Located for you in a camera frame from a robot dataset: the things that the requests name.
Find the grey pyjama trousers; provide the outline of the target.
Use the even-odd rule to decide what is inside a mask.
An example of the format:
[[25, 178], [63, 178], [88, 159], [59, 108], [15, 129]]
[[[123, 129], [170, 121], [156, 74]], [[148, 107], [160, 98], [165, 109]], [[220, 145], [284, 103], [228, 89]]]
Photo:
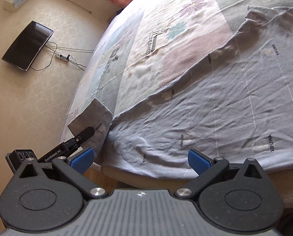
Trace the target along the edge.
[[191, 149], [293, 168], [293, 7], [249, 6], [238, 31], [180, 77], [115, 117], [94, 100], [68, 128], [89, 126], [97, 162], [141, 176], [196, 177]]

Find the white power strip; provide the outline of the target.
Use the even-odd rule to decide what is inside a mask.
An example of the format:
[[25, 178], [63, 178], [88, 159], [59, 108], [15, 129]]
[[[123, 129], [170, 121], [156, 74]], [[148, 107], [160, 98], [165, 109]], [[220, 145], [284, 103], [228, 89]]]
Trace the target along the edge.
[[59, 59], [59, 60], [62, 60], [62, 61], [65, 61], [65, 62], [69, 62], [69, 58], [66, 57], [66, 56], [63, 56], [62, 54], [55, 54], [55, 58]]

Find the black wall television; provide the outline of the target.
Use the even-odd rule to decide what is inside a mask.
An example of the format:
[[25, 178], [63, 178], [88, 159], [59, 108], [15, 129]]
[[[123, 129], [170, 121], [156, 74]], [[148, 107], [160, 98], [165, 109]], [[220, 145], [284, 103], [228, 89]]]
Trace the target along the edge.
[[31, 21], [12, 42], [1, 59], [27, 71], [53, 33], [53, 30], [41, 23]]

